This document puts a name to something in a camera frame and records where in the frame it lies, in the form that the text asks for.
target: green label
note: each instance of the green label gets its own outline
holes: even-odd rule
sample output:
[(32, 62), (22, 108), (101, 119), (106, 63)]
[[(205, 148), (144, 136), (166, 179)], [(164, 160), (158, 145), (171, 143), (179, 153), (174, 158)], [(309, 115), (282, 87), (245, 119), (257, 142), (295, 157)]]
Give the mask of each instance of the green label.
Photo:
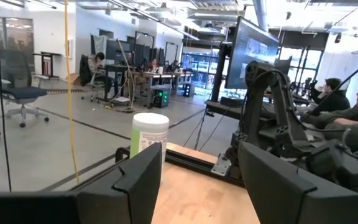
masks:
[(139, 153), (139, 141), (140, 141), (140, 131), (132, 128), (131, 151), (129, 154), (129, 158), (133, 158)]

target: white lid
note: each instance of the white lid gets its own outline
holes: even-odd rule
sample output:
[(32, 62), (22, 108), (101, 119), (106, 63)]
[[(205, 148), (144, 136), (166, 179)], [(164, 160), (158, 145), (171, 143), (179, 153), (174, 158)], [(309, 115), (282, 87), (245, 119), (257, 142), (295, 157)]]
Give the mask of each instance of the white lid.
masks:
[(156, 113), (138, 113), (134, 115), (133, 123), (149, 125), (169, 125), (169, 118)]

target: black office chair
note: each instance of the black office chair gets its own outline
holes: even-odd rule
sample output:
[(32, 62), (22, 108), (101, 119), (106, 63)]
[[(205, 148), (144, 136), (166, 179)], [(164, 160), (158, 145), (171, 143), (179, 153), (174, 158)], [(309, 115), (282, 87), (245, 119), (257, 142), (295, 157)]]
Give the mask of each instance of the black office chair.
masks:
[(13, 102), (22, 105), (20, 109), (9, 110), (5, 114), (0, 115), (11, 117), (21, 114), (22, 122), (20, 127), (25, 127), (26, 114), (35, 116), (44, 116), (44, 120), (49, 121), (46, 114), (40, 113), (38, 108), (26, 108), (24, 105), (33, 103), (38, 97), (48, 94), (46, 90), (40, 88), (41, 81), (48, 78), (42, 75), (35, 75), (38, 78), (38, 87), (32, 86), (32, 75), (25, 54), (18, 50), (1, 50), (1, 78), (2, 78), (2, 97), (7, 103)]
[(88, 66), (88, 56), (81, 55), (79, 71), (81, 86), (89, 85), (89, 87), (95, 91), (95, 93), (91, 95), (91, 102), (98, 95), (99, 91), (104, 91), (103, 72), (105, 71), (92, 72)]

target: gray floor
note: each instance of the gray floor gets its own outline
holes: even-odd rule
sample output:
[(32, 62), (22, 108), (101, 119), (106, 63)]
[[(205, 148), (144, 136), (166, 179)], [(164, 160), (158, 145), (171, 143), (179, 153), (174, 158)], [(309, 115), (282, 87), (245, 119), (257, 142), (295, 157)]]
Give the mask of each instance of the gray floor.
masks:
[[(63, 81), (48, 81), (43, 88), (66, 88)], [(128, 146), (131, 134), (131, 123), (134, 114), (123, 114), (104, 109), (102, 106), (89, 100), (81, 100), (81, 96), (89, 93), (73, 94), (73, 125), (75, 135), (75, 152), (78, 169), (98, 162), (115, 153), (120, 146)], [(175, 144), (184, 145), (203, 117), (204, 100), (208, 96), (184, 98), (178, 96), (170, 101), (164, 109), (152, 109), (150, 112), (160, 113), (170, 118), (168, 140)], [(68, 117), (68, 95), (48, 95), (39, 98), (30, 106), (39, 107), (48, 111), (50, 121), (29, 116), (27, 126), (20, 128), (20, 117), (6, 120), (6, 138), (11, 168), (12, 188), (15, 191), (41, 190), (74, 173), (71, 149), (70, 127)], [(4, 109), (18, 108), (18, 105), (4, 105)], [(137, 106), (138, 111), (145, 111), (144, 107)], [(205, 143), (213, 129), (221, 120), (216, 114), (214, 118), (206, 117), (200, 134), (198, 149)], [(218, 155), (229, 146), (231, 133), (236, 129), (237, 121), (224, 117), (210, 140), (202, 148), (203, 152)], [(194, 148), (198, 129), (191, 136), (186, 147)], [(0, 137), (0, 191), (7, 191), (7, 169), (2, 136)], [(114, 159), (103, 165), (89, 170), (81, 175), (85, 180), (102, 169), (114, 163)], [(75, 180), (56, 188), (64, 190), (75, 185)]]

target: dark hair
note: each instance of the dark hair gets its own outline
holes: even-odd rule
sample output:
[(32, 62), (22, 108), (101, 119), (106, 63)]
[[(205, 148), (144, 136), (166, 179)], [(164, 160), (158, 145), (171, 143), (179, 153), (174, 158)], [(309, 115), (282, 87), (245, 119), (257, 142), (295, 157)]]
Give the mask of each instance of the dark hair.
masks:
[(338, 87), (342, 83), (342, 80), (338, 78), (328, 78), (326, 79), (326, 85), (331, 87), (332, 90), (334, 90), (336, 87)]
[(102, 52), (97, 53), (95, 58), (99, 58), (100, 60), (104, 60), (104, 53), (102, 53)]

